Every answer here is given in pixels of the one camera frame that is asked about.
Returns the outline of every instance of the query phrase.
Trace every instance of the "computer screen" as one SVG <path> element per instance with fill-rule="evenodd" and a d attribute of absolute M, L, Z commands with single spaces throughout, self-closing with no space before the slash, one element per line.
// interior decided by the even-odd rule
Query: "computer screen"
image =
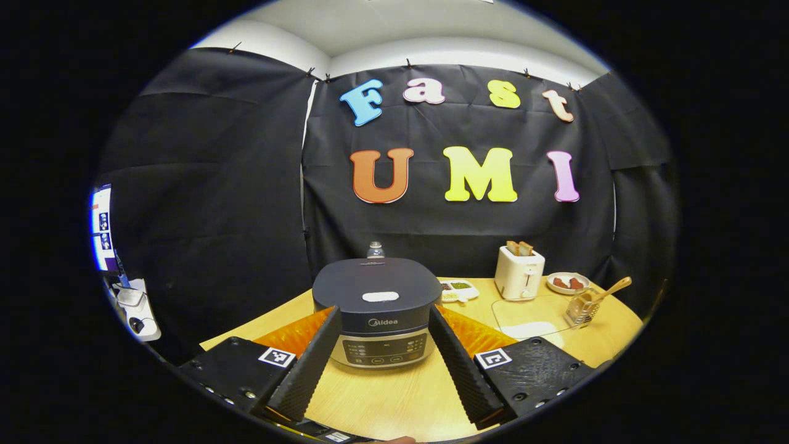
<path fill-rule="evenodd" d="M 91 234 L 96 266 L 108 274 L 120 274 L 110 232 L 110 184 L 102 185 L 91 199 Z"/>

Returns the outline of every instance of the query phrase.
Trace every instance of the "rice cooker control panel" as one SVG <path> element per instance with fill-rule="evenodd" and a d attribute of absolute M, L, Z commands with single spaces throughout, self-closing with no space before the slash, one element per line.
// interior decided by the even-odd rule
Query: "rice cooker control panel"
<path fill-rule="evenodd" d="M 427 336 L 427 333 L 422 333 L 381 341 L 343 340 L 342 348 L 345 350 L 346 359 L 352 364 L 375 366 L 404 363 L 422 357 Z"/>

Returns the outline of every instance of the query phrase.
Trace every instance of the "letter m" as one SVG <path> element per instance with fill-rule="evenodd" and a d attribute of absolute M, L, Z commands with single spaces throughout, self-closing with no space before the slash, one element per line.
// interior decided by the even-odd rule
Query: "letter m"
<path fill-rule="evenodd" d="M 445 148 L 443 154 L 449 157 L 450 163 L 450 188 L 444 194 L 448 201 L 469 200 L 470 194 L 466 191 L 466 182 L 478 201 L 485 195 L 489 183 L 491 191 L 488 193 L 488 199 L 491 201 L 518 200 L 518 193 L 512 188 L 510 173 L 512 152 L 509 149 L 492 148 L 488 151 L 482 166 L 465 146 Z"/>

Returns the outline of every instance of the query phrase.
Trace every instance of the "plastic water bottle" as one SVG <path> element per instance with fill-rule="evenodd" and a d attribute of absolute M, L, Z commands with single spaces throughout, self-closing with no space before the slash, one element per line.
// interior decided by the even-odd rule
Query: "plastic water bottle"
<path fill-rule="evenodd" d="M 367 250 L 367 258 L 383 258 L 383 248 L 377 240 L 370 242 L 370 249 Z"/>

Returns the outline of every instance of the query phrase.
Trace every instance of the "midea logo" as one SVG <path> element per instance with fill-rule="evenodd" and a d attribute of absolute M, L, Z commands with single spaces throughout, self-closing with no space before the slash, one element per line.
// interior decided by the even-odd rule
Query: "midea logo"
<path fill-rule="evenodd" d="M 373 318 L 367 321 L 367 324 L 371 327 L 377 327 L 378 325 L 397 324 L 397 321 L 379 321 L 378 319 Z"/>

